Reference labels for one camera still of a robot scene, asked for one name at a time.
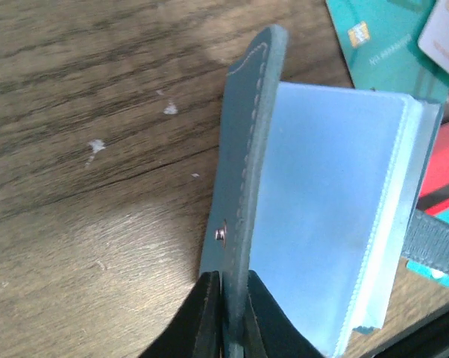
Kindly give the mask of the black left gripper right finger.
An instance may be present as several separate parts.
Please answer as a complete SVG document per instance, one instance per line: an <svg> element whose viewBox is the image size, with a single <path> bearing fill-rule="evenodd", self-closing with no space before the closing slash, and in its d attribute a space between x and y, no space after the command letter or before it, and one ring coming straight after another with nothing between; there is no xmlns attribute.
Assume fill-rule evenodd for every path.
<svg viewBox="0 0 449 358"><path fill-rule="evenodd" d="M252 270L248 272L243 324L245 357L322 357L296 330L258 274Z"/></svg>

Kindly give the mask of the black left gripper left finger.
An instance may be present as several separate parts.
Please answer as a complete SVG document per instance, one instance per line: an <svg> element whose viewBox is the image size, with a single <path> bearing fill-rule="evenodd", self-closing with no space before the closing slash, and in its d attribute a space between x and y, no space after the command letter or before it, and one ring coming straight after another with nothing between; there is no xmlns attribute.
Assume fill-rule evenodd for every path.
<svg viewBox="0 0 449 358"><path fill-rule="evenodd" d="M140 354L142 358L220 357L221 281L217 271L203 273L166 329Z"/></svg>

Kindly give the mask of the red card black stripe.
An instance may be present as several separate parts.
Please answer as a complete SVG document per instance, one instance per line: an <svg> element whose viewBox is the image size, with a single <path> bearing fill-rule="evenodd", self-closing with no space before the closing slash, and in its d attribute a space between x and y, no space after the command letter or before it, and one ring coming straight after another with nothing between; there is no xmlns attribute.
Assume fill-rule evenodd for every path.
<svg viewBox="0 0 449 358"><path fill-rule="evenodd" d="M432 215L449 208L449 122L439 129L417 208Z"/></svg>

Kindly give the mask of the blue card holder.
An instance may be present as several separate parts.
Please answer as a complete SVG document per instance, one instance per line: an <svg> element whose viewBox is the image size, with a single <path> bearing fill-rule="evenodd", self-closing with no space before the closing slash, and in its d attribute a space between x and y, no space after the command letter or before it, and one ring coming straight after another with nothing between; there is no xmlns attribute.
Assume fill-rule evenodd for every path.
<svg viewBox="0 0 449 358"><path fill-rule="evenodd" d="M248 272L326 357L380 328L442 120L434 100L283 82L264 28L226 75L200 270L218 271L224 355L244 357Z"/></svg>

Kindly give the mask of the teal card front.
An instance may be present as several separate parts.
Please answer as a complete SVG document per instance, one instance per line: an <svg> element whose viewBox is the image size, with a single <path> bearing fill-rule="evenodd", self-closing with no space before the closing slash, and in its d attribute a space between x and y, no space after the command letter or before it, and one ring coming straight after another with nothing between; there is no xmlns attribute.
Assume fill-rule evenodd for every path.
<svg viewBox="0 0 449 358"><path fill-rule="evenodd" d="M402 256L408 270L449 288L449 199L414 212Z"/></svg>

